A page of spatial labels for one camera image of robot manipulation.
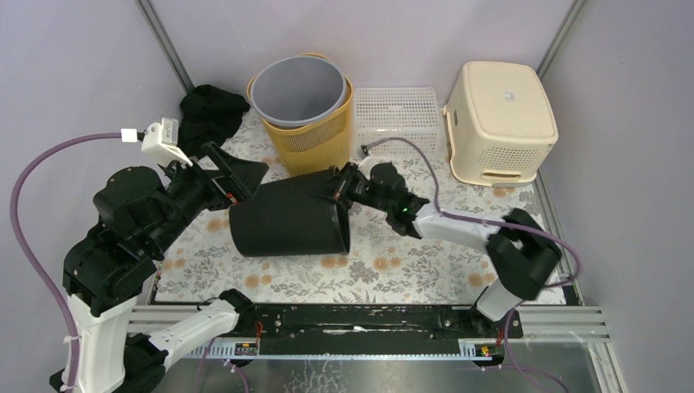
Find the yellow plastic waste bin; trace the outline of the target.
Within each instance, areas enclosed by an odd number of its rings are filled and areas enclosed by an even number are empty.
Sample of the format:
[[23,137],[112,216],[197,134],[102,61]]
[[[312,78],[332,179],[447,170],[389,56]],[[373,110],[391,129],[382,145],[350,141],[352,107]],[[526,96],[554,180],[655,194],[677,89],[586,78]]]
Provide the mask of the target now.
[[[317,53],[300,54],[328,59]],[[258,114],[281,163],[290,175],[296,176],[329,167],[341,167],[349,160],[354,88],[348,77],[346,75],[345,77],[347,78],[347,94],[344,102],[324,120],[295,129],[285,129],[270,124]]]

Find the black bucket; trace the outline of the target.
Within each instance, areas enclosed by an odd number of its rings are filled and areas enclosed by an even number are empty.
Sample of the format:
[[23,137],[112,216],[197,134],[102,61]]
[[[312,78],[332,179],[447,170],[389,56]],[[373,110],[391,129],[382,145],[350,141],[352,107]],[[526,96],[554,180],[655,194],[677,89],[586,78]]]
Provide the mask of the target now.
[[309,195],[310,174],[261,185],[228,210],[230,232],[245,257],[347,254],[349,209]]

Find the white mesh plastic basket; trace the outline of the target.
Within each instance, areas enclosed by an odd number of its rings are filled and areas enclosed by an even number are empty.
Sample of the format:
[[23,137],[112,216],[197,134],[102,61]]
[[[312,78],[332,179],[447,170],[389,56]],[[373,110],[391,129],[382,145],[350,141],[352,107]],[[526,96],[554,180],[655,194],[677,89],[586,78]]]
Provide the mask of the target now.
[[383,138],[405,138],[429,158],[446,155],[444,117],[432,87],[356,88],[351,154]]

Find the grey plastic bucket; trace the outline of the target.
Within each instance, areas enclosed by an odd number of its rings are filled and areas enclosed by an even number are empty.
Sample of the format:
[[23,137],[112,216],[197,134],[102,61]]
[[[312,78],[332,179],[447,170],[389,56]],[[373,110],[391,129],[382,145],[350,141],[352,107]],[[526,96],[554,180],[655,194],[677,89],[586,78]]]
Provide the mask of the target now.
[[247,87],[250,104],[261,118],[285,129],[326,119],[346,94],[343,72],[328,59],[309,54],[272,63]]

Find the large cream plastic basket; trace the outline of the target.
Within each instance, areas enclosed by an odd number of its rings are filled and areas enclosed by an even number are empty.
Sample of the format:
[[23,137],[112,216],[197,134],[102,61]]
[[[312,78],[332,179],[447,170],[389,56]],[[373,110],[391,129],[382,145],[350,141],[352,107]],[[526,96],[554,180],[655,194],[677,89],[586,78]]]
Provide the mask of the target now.
[[527,65],[468,61],[443,114],[450,169],[463,183],[532,183],[558,140],[548,96],[536,71]]

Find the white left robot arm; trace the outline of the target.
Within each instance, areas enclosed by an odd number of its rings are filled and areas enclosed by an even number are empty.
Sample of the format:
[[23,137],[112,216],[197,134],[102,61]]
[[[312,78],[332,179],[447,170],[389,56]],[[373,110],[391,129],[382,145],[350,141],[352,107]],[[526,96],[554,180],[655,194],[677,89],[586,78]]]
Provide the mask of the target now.
[[221,292],[191,317],[156,332],[128,334],[143,284],[156,263],[203,211],[251,198],[268,166],[242,160],[207,142],[215,169],[168,164],[114,173],[93,198],[97,224],[65,257],[63,286],[79,352],[49,383],[59,392],[150,392],[166,372],[205,342],[262,332],[255,304],[240,291]]

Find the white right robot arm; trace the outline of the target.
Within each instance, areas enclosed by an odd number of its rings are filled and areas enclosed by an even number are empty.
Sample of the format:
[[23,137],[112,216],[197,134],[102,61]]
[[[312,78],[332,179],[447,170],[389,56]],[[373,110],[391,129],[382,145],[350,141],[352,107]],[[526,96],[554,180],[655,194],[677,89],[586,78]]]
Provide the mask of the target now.
[[442,210],[434,201],[411,192],[390,163],[374,165],[365,175],[356,164],[333,169],[318,193],[349,207],[356,202],[385,213],[386,223],[403,237],[451,242],[484,252],[497,273],[473,304],[471,330],[492,336],[512,309],[534,300],[561,260],[557,239],[544,232],[522,209],[501,219],[464,216]]

